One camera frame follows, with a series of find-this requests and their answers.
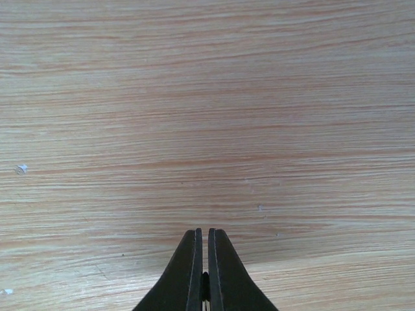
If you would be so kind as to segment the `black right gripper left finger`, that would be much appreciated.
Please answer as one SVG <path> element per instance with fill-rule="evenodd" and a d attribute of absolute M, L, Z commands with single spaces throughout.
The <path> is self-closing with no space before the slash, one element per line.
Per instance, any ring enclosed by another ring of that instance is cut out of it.
<path fill-rule="evenodd" d="M 202 230 L 186 231 L 161 277 L 134 310 L 201 310 L 202 254 Z"/>

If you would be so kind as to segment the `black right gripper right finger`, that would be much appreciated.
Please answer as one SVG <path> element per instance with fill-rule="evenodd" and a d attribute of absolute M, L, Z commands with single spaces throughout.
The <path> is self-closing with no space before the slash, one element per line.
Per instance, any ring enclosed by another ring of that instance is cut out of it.
<path fill-rule="evenodd" d="M 277 309 L 251 279 L 223 229 L 209 230 L 208 270 L 211 310 Z"/>

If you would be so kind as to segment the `black round sunglasses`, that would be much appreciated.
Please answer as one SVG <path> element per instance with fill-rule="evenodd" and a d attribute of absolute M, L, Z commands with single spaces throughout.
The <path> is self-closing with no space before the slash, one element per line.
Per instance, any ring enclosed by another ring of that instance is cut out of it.
<path fill-rule="evenodd" d="M 211 298 L 209 273 L 206 271 L 202 274 L 201 297 L 203 302 L 210 301 Z"/>

